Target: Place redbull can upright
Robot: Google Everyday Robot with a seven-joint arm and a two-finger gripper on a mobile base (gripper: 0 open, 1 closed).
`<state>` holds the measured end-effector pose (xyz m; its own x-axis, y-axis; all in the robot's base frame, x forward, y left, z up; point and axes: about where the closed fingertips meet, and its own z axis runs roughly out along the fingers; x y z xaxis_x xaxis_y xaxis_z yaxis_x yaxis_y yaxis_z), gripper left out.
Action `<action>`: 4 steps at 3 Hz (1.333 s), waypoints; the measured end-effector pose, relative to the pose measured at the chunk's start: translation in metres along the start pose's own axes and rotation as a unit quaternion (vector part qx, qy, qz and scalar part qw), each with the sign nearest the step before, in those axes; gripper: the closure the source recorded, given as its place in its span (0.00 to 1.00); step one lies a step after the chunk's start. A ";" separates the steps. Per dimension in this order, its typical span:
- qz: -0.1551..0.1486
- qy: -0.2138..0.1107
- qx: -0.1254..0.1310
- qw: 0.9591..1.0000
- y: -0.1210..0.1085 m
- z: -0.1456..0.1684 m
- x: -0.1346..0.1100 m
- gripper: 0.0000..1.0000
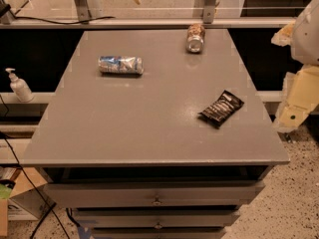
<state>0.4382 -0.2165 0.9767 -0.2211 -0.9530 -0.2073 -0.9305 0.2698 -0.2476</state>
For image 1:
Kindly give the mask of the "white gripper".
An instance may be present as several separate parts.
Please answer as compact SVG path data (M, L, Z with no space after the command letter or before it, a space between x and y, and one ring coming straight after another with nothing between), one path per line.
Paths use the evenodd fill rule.
M282 27L273 35L271 43L281 47L291 45L294 25L291 22ZM319 106L319 67L304 65L296 74L288 72L281 97L273 127L278 132L291 132Z

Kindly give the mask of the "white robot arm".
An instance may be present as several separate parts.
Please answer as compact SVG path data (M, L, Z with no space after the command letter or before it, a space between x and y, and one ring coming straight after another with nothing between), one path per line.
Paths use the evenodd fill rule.
M274 34L271 43L289 45L292 59L302 64L283 80L273 123L278 132L291 132L319 105L319 0L311 0L294 22Z

